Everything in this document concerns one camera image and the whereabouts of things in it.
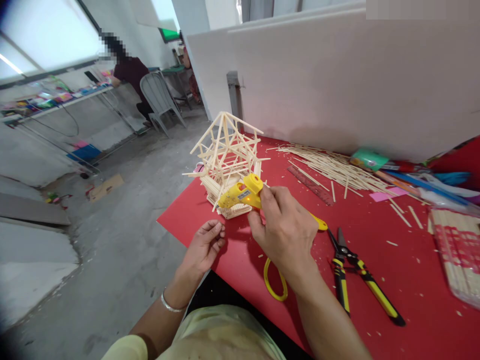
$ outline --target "dark red shirt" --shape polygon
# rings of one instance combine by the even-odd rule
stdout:
[[[149,102],[142,93],[140,88],[140,80],[149,73],[149,69],[140,61],[138,57],[130,57],[128,60],[123,60],[113,70],[113,76],[118,80],[125,80],[129,82],[135,89],[142,103],[148,104]]]

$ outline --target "left hand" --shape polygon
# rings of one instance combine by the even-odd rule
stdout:
[[[193,236],[181,267],[202,277],[212,267],[225,245],[225,225],[213,219],[204,223]]]

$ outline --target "yellow glue gun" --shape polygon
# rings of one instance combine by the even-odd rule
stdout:
[[[264,183],[260,180],[258,175],[251,173],[243,178],[243,183],[237,182],[234,186],[228,189],[228,191],[220,197],[220,200],[218,200],[217,207],[229,209],[234,205],[242,203],[261,209],[262,202],[260,200],[259,192],[263,187]],[[325,231],[329,228],[325,221],[320,220],[312,213],[310,213],[310,215],[318,223],[318,230]]]

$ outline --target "pruning shears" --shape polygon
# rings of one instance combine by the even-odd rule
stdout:
[[[375,295],[376,299],[390,317],[391,321],[395,325],[401,327],[405,326],[405,320],[397,311],[395,306],[393,306],[393,304],[390,302],[388,297],[384,294],[382,289],[380,289],[380,286],[367,269],[365,263],[359,259],[356,253],[351,252],[347,247],[342,229],[340,227],[338,228],[338,241],[335,239],[335,236],[332,234],[330,229],[328,229],[328,235],[330,236],[330,240],[335,248],[335,257],[332,259],[332,267],[335,277],[336,298],[340,302],[341,306],[345,309],[348,316],[350,316],[350,305],[347,293],[347,279],[345,276],[346,272],[344,268],[345,257],[354,267],[355,271],[361,276],[366,285],[370,288],[371,292],[373,295]]]

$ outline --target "gray plastic chair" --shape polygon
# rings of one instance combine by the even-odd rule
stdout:
[[[140,88],[141,92],[145,96],[146,100],[150,104],[150,107],[153,110],[153,113],[149,114],[150,120],[155,127],[155,130],[159,131],[157,124],[161,126],[163,131],[165,132],[166,136],[170,138],[170,135],[165,127],[164,122],[161,119],[163,114],[167,114],[170,117],[170,109],[172,109],[175,114],[178,116],[181,124],[187,128],[187,125],[184,122],[184,119],[180,115],[180,112],[172,99],[169,88],[165,82],[163,77],[156,73],[151,72],[145,75],[140,80]]]

